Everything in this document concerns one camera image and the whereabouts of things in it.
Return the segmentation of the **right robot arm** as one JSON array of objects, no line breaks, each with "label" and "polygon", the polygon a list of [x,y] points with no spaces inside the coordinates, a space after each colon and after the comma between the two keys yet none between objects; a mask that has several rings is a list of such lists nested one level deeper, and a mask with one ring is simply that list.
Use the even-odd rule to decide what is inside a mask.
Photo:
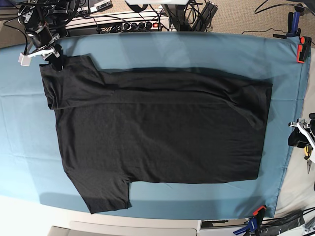
[{"label": "right robot arm", "polygon": [[32,58],[41,56],[54,70],[63,69],[63,50],[57,43],[60,35],[52,33],[45,20],[58,3],[59,0],[36,2],[19,10],[18,22],[24,26],[24,33],[31,40],[19,55],[18,62],[21,66],[30,66]]}]

